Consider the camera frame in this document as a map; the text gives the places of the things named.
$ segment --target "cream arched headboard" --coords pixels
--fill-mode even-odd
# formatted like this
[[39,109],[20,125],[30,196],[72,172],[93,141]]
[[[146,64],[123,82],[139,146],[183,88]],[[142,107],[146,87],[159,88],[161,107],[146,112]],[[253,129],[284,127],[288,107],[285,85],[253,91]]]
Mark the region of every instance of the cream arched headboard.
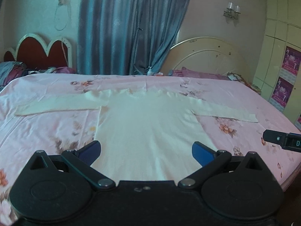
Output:
[[178,43],[170,52],[160,71],[187,69],[225,75],[233,72],[250,81],[249,66],[230,43],[215,37],[195,37]]

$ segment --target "red headboard panel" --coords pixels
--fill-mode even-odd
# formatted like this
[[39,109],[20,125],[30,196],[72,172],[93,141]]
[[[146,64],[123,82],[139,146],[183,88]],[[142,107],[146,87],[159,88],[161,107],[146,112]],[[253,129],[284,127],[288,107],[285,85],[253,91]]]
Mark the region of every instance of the red headboard panel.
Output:
[[38,35],[28,34],[19,42],[16,51],[9,49],[5,52],[4,61],[24,62],[29,69],[72,67],[71,54],[71,45],[64,38],[52,40],[47,46]]

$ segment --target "electrical outlet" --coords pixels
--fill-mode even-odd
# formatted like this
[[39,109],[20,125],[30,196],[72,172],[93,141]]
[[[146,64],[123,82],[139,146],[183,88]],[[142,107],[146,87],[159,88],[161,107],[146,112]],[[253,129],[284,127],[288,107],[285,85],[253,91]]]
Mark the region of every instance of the electrical outlet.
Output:
[[67,5],[69,0],[58,0],[58,5],[59,6],[63,6],[63,5]]

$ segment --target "pink bedsheet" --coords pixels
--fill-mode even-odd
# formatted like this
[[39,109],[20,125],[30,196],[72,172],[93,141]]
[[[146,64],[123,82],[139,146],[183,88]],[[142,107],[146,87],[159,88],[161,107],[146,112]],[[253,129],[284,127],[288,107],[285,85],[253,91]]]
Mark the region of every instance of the pink bedsheet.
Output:
[[300,132],[282,113],[239,82],[155,76],[29,75],[13,80],[0,92],[0,226],[16,220],[8,194],[31,155],[39,149],[49,155],[60,154],[66,149],[80,149],[93,140],[97,124],[98,111],[62,111],[15,117],[17,105],[55,95],[82,94],[92,89],[152,87],[256,114],[259,123],[215,117],[198,119],[218,149],[239,156],[251,150],[258,152],[284,189],[296,176],[301,154],[265,143],[261,137],[266,129]]

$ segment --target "headboard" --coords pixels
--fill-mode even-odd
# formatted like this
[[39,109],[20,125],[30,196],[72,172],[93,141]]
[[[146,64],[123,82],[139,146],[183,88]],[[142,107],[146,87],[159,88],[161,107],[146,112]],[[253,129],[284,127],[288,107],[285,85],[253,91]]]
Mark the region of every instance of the headboard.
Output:
[[230,43],[215,37],[195,37],[170,49],[160,71],[167,75],[171,69],[187,69],[225,75],[233,72],[250,81],[249,66]]
[[64,37],[54,38],[48,45],[37,34],[26,34],[19,41],[16,50],[9,48],[4,61],[24,62],[29,69],[48,69],[68,66],[72,68],[72,47]]

